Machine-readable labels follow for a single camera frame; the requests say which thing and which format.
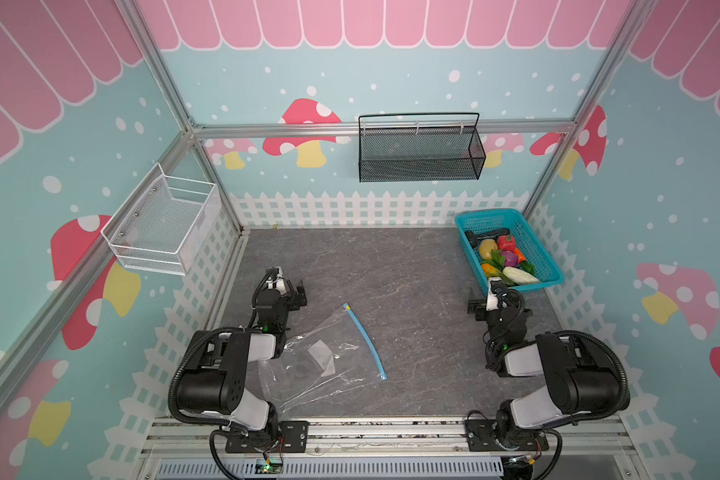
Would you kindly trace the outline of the purple toy onion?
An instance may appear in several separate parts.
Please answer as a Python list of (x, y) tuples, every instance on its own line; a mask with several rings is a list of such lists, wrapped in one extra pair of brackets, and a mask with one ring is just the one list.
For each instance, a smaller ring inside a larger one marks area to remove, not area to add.
[(505, 267), (515, 267), (519, 263), (519, 257), (513, 251), (502, 250), (500, 254), (504, 259)]

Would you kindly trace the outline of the teal plastic basket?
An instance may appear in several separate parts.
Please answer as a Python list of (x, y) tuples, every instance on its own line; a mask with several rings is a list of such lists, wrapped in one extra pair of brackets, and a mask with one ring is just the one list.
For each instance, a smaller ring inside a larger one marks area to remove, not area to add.
[(498, 209), (463, 213), (455, 223), (462, 249), (484, 294), (490, 277), (498, 277), (518, 291), (563, 282), (561, 269), (520, 212)]

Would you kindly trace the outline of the clear zip top bag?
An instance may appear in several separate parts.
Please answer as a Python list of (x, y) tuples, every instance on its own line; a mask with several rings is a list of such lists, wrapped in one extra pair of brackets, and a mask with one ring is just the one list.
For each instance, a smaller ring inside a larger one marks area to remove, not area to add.
[(325, 408), (388, 379), (373, 342), (351, 306), (285, 343), (258, 364), (262, 393), (282, 420), (324, 416)]

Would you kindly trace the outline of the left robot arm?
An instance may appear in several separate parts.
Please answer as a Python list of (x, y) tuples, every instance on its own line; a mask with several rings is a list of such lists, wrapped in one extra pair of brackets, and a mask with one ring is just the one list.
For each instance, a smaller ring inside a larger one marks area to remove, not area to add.
[(246, 388), (250, 363), (284, 352), (288, 316), (307, 305), (302, 284), (271, 267), (254, 289), (251, 317), (243, 327), (199, 330), (192, 336), (168, 389), (171, 416), (185, 424), (211, 425), (248, 445), (279, 440), (276, 407)]

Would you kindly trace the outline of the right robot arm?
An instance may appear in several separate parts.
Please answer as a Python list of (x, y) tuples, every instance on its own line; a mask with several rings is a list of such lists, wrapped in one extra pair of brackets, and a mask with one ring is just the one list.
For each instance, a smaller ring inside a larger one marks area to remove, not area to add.
[(486, 297), (468, 311), (483, 322), (486, 369), (502, 378), (539, 377), (544, 385), (521, 398), (505, 400), (485, 426), (465, 420), (467, 434), (489, 449), (545, 447), (547, 432), (583, 421), (601, 420), (630, 403), (626, 368), (599, 338), (577, 330), (528, 333), (532, 310), (503, 279), (488, 280)]

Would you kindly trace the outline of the white toy daikon radish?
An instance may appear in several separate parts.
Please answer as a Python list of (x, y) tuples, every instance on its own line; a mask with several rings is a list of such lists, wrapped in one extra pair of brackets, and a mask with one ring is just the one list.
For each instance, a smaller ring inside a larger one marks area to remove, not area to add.
[(502, 270), (502, 275), (514, 285), (518, 286), (538, 284), (540, 282), (540, 280), (531, 273), (515, 267), (505, 267)]

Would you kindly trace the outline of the green toy vegetable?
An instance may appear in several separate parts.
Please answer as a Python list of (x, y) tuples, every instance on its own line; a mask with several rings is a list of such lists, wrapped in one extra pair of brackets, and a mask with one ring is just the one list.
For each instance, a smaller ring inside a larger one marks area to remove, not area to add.
[(535, 266), (534, 266), (533, 264), (531, 264), (530, 262), (528, 262), (528, 261), (520, 262), (520, 263), (518, 264), (518, 268), (521, 269), (521, 270), (523, 270), (523, 271), (525, 271), (525, 272), (527, 272), (528, 274), (530, 274), (530, 275), (532, 275), (532, 276), (536, 276)]

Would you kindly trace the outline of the orange toy carrot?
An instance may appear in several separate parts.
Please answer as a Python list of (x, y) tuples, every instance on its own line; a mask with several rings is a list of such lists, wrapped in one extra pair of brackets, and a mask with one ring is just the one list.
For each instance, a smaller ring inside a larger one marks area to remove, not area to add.
[(522, 262), (526, 261), (525, 255), (522, 253), (522, 251), (519, 248), (515, 248), (513, 253), (516, 255), (518, 263), (522, 263)]

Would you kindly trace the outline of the yellow toy potato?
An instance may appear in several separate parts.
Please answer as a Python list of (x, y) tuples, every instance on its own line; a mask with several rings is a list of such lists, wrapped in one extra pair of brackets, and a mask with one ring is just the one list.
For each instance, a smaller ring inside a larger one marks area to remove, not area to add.
[(481, 259), (491, 260), (493, 252), (498, 249), (497, 243), (493, 239), (484, 239), (478, 245), (478, 254)]

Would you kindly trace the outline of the dark purple toy eggplant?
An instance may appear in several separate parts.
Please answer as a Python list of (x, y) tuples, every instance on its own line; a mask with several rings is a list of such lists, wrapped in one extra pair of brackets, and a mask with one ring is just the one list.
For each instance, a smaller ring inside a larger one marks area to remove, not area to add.
[(507, 228), (498, 228), (483, 233), (475, 233), (472, 230), (466, 230), (464, 234), (470, 245), (475, 247), (484, 240), (497, 240), (500, 236), (509, 235), (510, 231)]

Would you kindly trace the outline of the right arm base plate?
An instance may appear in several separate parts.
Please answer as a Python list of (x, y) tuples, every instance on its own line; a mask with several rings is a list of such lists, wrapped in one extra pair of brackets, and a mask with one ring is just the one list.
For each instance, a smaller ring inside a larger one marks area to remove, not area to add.
[(549, 443), (540, 430), (519, 429), (512, 423), (500, 425), (494, 419), (476, 418), (464, 421), (470, 452), (546, 452)]

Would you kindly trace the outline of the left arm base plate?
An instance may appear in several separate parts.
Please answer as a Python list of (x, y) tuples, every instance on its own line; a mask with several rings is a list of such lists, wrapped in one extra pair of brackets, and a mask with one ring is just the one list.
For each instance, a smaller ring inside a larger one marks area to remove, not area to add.
[(247, 436), (231, 433), (227, 436), (224, 451), (229, 454), (304, 453), (310, 423), (307, 421), (282, 421), (277, 427), (267, 426), (260, 431), (250, 431)]

